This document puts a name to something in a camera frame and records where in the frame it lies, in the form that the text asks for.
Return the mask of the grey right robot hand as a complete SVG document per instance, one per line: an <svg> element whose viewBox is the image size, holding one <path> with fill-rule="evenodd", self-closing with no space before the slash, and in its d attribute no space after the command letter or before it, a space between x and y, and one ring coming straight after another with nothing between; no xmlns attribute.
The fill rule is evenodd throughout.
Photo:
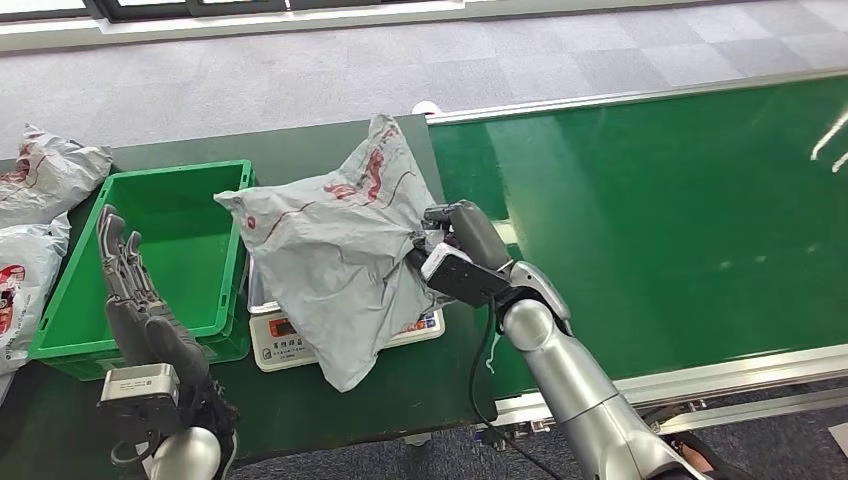
<svg viewBox="0 0 848 480"><path fill-rule="evenodd" d="M441 243L492 271L506 272L513 262L493 222L472 201L430 206L421 226L423 236L413 240L413 249L405 256L412 267L420 268Z"/></svg>

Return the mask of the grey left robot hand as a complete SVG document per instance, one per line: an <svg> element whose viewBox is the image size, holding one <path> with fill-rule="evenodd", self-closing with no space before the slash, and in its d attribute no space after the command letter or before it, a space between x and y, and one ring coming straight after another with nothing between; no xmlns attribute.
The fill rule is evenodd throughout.
<svg viewBox="0 0 848 480"><path fill-rule="evenodd" d="M107 288L105 314L116 345L132 366L166 363L183 386L198 391L211 387L201 346L177 321L144 263L141 233L125 229L117 208L104 205L96 236Z"/></svg>

